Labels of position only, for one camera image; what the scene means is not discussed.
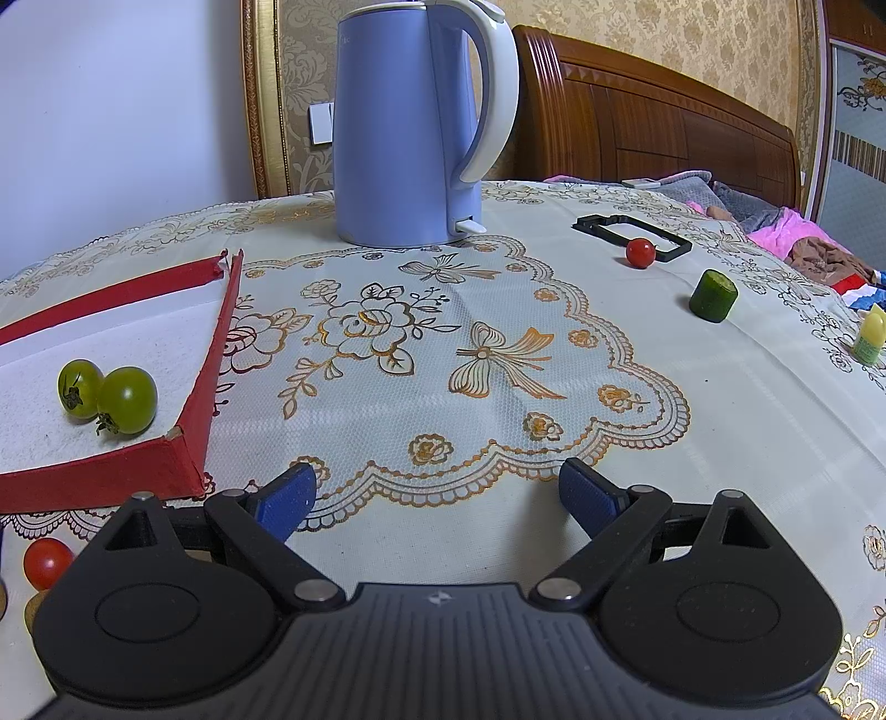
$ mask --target yellow bottle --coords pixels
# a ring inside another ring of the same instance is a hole
[[[867,313],[859,328],[859,337],[852,347],[852,354],[863,365],[874,365],[880,358],[880,351],[886,344],[886,313],[874,305],[877,310]]]

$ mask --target pink blanket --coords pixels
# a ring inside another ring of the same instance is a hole
[[[706,215],[702,206],[698,203],[690,200],[687,205],[696,212]],[[852,254],[851,251],[832,239],[818,225],[811,220],[806,220],[797,211],[787,207],[782,209],[778,222],[775,225],[749,232],[748,238],[764,250],[768,250],[779,260],[787,258],[794,243],[802,238],[818,238],[824,240],[829,245],[839,247],[845,253]]]

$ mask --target light switch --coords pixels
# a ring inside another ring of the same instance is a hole
[[[335,112],[335,103],[319,103],[311,105],[307,110],[311,123],[311,142],[314,145],[331,143],[332,114]]]

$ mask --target bed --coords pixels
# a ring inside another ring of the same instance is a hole
[[[521,70],[516,177],[617,182],[706,169],[775,206],[799,206],[789,128],[623,52],[523,25],[514,37]]]

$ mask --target kettle lid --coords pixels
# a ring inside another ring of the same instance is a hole
[[[405,0],[405,2],[378,3],[375,5],[366,5],[365,7],[358,7],[356,10],[351,10],[339,22],[342,22],[344,20],[348,20],[349,18],[352,18],[355,15],[364,15],[367,12],[378,12],[380,10],[424,10],[424,9],[425,9],[424,3],[421,2],[421,0]]]

